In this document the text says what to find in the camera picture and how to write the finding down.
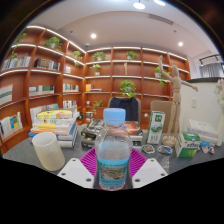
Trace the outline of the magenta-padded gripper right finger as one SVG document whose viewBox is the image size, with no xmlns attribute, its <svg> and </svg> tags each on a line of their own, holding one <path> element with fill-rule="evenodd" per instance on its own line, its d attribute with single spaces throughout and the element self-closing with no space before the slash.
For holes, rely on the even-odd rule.
<svg viewBox="0 0 224 224">
<path fill-rule="evenodd" d="M 167 172 L 155 158 L 147 159 L 133 149 L 129 160 L 129 175 L 133 188 L 141 188 L 167 176 Z"/>
</svg>

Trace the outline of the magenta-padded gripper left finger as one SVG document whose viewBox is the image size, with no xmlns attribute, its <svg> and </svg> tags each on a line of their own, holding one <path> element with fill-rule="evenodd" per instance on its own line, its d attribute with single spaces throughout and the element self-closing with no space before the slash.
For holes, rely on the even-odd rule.
<svg viewBox="0 0 224 224">
<path fill-rule="evenodd" d="M 96 153 L 92 148 L 80 158 L 71 158 L 58 176 L 83 188 L 93 189 L 96 174 Z"/>
</svg>

